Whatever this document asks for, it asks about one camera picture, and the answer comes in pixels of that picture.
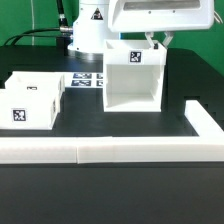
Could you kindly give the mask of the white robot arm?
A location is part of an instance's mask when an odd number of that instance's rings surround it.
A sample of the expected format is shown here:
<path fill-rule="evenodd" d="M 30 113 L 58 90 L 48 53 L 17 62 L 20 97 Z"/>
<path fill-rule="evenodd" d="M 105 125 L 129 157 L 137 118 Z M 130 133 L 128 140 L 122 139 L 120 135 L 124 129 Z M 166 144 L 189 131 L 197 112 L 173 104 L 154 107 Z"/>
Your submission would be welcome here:
<path fill-rule="evenodd" d="M 77 58 L 101 60 L 106 39 L 121 33 L 144 33 L 151 41 L 164 32 L 168 46 L 173 33 L 209 29 L 214 22 L 214 0 L 79 0 L 69 53 Z"/>

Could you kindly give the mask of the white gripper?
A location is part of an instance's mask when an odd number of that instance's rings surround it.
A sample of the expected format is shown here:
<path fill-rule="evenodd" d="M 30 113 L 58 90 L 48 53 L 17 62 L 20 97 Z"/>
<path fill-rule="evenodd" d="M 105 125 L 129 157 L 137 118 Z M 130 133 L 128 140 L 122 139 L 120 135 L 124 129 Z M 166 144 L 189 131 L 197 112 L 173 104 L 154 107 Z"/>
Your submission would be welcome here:
<path fill-rule="evenodd" d="M 154 32 L 165 32 L 164 47 L 171 31 L 209 29 L 214 22 L 214 0 L 110 0 L 108 27 L 112 32 L 145 32 L 154 49 Z"/>

